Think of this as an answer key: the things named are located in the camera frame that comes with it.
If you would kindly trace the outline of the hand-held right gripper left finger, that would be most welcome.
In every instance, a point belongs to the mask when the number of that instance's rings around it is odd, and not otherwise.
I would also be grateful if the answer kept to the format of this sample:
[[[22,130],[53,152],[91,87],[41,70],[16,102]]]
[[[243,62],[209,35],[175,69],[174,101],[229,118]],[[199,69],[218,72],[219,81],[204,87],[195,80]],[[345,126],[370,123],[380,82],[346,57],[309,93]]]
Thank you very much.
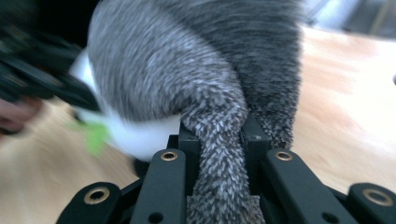
[[[199,173],[200,140],[180,124],[178,134],[169,135],[167,147],[179,149],[186,156],[185,192],[191,196]]]

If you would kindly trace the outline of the panda plush toy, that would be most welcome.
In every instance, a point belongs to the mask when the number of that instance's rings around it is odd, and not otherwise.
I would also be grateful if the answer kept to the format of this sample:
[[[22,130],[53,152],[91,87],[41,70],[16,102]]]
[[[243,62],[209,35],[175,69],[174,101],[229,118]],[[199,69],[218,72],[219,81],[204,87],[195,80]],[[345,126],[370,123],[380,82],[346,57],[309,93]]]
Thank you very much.
[[[149,121],[130,121],[122,118],[112,107],[100,104],[95,112],[75,106],[76,115],[90,129],[88,149],[98,153],[102,144],[108,144],[130,156],[134,171],[142,176],[153,155],[165,149],[171,134],[178,134],[180,115]]]

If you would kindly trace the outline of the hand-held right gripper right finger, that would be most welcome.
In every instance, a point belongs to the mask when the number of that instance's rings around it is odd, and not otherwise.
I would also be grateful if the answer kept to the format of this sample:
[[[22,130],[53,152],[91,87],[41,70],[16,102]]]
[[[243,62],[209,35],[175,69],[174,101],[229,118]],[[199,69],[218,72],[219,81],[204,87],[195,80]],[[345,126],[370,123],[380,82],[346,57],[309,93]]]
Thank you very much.
[[[246,158],[248,186],[252,195],[260,194],[260,161],[268,150],[268,137],[259,122],[249,114],[241,128],[241,142]]]

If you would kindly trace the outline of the grey towel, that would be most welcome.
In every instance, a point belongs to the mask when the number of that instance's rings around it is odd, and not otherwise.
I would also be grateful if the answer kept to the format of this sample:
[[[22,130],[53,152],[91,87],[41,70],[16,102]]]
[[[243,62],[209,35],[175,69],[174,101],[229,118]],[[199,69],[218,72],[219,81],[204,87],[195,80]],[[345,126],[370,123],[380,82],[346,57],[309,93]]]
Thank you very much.
[[[99,0],[88,56],[101,103],[129,121],[179,116],[200,141],[189,224],[262,224],[240,132],[288,149],[300,88],[299,0]]]

